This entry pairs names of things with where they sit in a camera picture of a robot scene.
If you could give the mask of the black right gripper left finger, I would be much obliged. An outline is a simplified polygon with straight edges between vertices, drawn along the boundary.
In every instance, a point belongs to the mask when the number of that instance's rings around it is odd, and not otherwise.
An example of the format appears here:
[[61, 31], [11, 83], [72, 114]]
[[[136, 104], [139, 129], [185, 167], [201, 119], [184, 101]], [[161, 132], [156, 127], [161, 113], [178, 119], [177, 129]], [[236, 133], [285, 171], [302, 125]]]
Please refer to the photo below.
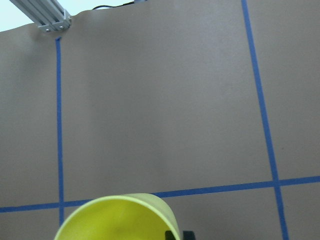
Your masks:
[[170, 230], [165, 232], [164, 237], [165, 237], [165, 240], [178, 240], [178, 238], [176, 238], [175, 234]]

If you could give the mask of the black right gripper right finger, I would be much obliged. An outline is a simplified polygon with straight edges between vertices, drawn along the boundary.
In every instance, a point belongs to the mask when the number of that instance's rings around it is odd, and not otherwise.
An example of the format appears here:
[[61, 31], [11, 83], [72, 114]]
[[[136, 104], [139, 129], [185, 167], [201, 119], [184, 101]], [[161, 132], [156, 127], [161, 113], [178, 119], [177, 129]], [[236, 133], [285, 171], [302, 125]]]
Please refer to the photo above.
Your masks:
[[196, 235], [193, 231], [183, 231], [183, 240], [196, 240]]

